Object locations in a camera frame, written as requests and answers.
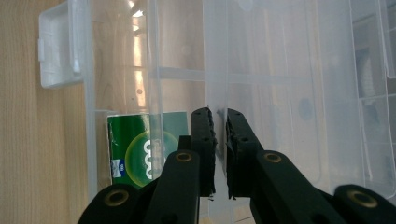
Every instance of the wooden surface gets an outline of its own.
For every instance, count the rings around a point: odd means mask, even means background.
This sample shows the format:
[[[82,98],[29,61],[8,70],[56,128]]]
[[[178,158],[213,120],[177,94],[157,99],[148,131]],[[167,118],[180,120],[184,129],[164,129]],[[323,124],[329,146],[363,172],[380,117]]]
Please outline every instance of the wooden surface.
[[[0,223],[77,223],[87,204],[82,85],[41,88],[38,15],[0,0]]]

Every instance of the white logo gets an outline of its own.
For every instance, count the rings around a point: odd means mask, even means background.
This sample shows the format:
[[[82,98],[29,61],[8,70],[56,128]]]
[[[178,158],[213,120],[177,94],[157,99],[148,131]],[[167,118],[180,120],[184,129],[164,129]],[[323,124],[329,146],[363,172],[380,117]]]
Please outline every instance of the white logo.
[[[152,179],[152,174],[150,173],[151,171],[151,161],[149,161],[149,158],[151,158],[151,150],[149,149],[151,142],[150,140],[148,140],[145,145],[143,146],[143,149],[146,152],[146,157],[145,157],[145,164],[147,165],[147,169],[146,169],[146,177],[148,179]]]

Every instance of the wooden table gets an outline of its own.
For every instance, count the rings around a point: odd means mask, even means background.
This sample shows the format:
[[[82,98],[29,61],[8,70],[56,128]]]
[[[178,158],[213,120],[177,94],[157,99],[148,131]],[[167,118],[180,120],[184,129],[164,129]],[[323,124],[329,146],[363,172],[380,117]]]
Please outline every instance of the wooden table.
[[[38,15],[60,2],[0,1],[0,223],[77,223],[88,203],[83,87],[40,85]]]

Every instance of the transparent plastic wall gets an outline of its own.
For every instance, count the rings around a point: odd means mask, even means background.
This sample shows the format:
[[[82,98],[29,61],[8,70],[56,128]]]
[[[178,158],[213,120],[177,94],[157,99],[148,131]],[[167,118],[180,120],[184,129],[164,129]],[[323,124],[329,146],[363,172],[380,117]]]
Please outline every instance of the transparent plastic wall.
[[[396,189],[389,131],[395,126],[392,52],[396,39],[391,28],[396,22],[395,4],[385,0],[351,1],[365,184],[388,198]]]
[[[190,112],[209,105],[220,160],[226,109],[232,108],[247,117],[264,148],[285,153],[316,187],[332,193],[353,183],[393,195],[388,98],[377,103],[382,124],[375,127],[360,94],[364,80],[356,69],[349,1],[148,4],[148,19],[156,21],[148,47],[158,55],[163,108]],[[216,185],[209,215],[235,221],[234,209],[247,201],[221,198],[227,188],[221,170]]]

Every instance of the green card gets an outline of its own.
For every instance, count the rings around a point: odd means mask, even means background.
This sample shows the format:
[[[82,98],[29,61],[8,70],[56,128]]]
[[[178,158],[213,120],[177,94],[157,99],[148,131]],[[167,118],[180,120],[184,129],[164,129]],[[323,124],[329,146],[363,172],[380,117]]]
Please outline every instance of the green card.
[[[138,189],[152,181],[149,114],[107,118],[113,183],[131,184]],[[178,137],[188,135],[187,113],[163,113],[165,158],[177,150]]]

